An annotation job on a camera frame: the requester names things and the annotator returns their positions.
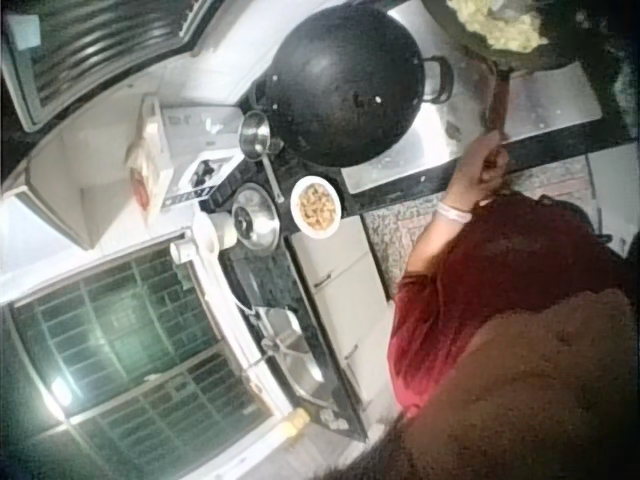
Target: kitchen counter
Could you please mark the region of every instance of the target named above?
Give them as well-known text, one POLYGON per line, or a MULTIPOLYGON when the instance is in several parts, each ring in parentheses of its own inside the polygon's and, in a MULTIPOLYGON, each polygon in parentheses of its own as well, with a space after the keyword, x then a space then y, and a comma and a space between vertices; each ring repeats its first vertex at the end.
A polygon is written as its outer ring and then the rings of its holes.
MULTIPOLYGON (((505 148, 511 157, 509 172, 614 147, 637 137, 637 119, 634 118, 637 111, 634 88, 637 86, 629 80, 635 71, 632 47, 612 34, 601 32, 589 35, 582 45, 579 62, 597 97, 601 118, 508 142, 505 148), (627 72, 626 87, 620 86, 623 71, 627 72)), ((248 102, 242 103, 241 107, 249 109, 248 102)), ((352 194, 340 169, 305 162, 287 151, 285 146, 272 162, 286 198, 285 203, 278 205, 282 231, 285 235, 298 231, 290 213, 289 196, 295 183, 306 175, 318 175, 329 181, 341 198, 343 216, 349 217, 443 191, 453 174, 456 160, 435 161, 437 166, 432 168, 352 194)), ((256 167, 251 176, 244 178, 245 181, 258 183, 271 191, 262 165, 257 164, 256 167)), ((212 197, 205 209, 230 209, 230 203, 216 202, 212 197)))
MULTIPOLYGON (((335 352, 328 341, 324 325, 301 274, 294 250, 288 238, 282 238, 275 251, 268 256, 258 256, 241 242, 220 252, 219 262, 233 293, 245 305, 254 307, 285 308, 296 315, 304 338, 316 360, 325 383, 331 390, 335 408, 333 419, 340 433, 357 440, 366 439, 366 430, 358 414, 358 399, 351 390, 335 352)), ((263 338, 248 317, 243 315, 254 340, 260 345, 263 338)), ((289 400, 303 407, 315 423, 326 426, 323 417, 326 408, 296 395, 290 387, 277 361, 267 360, 289 400)))

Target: scrambled eggs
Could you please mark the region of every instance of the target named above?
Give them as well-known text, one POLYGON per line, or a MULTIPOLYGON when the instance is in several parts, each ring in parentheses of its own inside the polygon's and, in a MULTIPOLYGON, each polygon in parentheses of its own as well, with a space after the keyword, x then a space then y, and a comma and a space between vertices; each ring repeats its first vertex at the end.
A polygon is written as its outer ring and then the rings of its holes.
POLYGON ((469 31, 484 35, 489 45, 497 50, 528 53, 538 45, 548 43, 540 36, 540 19, 535 14, 504 22, 489 16, 489 0, 447 0, 447 4, 469 31))

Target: red top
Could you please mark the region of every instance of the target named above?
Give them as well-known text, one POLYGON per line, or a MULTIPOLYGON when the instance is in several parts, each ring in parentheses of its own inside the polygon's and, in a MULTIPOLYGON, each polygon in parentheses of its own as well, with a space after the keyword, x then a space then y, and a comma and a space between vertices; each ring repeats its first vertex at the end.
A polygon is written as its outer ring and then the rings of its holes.
POLYGON ((478 329, 509 310, 544 310, 578 292, 611 287, 631 299, 624 260, 582 220, 523 195, 475 212, 433 276, 398 285, 387 359, 408 416, 426 404, 478 329))

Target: white plate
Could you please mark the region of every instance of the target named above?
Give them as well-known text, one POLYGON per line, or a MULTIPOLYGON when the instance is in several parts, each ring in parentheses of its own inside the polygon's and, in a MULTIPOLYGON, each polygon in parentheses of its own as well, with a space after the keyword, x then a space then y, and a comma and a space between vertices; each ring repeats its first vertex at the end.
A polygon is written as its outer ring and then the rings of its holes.
POLYGON ((293 187, 293 191, 291 192, 291 214, 293 215, 293 220, 298 225, 300 231, 306 235, 309 235, 311 238, 323 239, 328 238, 338 230, 338 225, 340 225, 340 217, 342 216, 342 206, 340 205, 340 199, 338 198, 338 194, 336 193, 335 188, 331 186, 329 182, 327 182, 324 178, 315 177, 310 175, 308 177, 303 177, 298 180, 298 183, 293 187), (300 214, 300 209, 298 208, 298 201, 300 199, 300 195, 311 185, 322 185, 327 189, 329 195, 331 195, 331 199, 336 206, 336 218, 333 223, 326 230, 318 231, 311 228, 307 223, 302 219, 302 215, 300 214))

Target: pan handle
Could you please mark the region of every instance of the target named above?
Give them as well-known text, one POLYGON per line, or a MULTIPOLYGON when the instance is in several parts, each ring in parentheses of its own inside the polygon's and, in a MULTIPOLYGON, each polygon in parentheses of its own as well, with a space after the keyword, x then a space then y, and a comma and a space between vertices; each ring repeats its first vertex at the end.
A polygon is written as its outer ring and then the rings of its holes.
POLYGON ((487 112, 487 129, 504 133, 507 120, 507 105, 509 104, 509 79, 511 70, 496 69, 496 83, 493 87, 493 97, 487 112))
POLYGON ((426 103, 433 103, 434 105, 446 102, 451 98, 454 83, 453 67, 449 63, 449 60, 440 55, 433 55, 428 58, 423 58, 422 62, 434 62, 440 66, 440 89, 438 90, 438 93, 436 93, 432 98, 425 97, 422 101, 426 103))
POLYGON ((256 90, 258 88, 258 85, 261 82, 265 82, 265 78, 258 78, 256 80, 254 80, 253 82, 251 82, 251 86, 249 87, 249 92, 247 93, 247 97, 249 99, 249 104, 251 105, 251 109, 252 110, 259 110, 261 112, 264 112, 266 110, 266 108, 261 106, 258 103, 258 100, 256 98, 256 90))

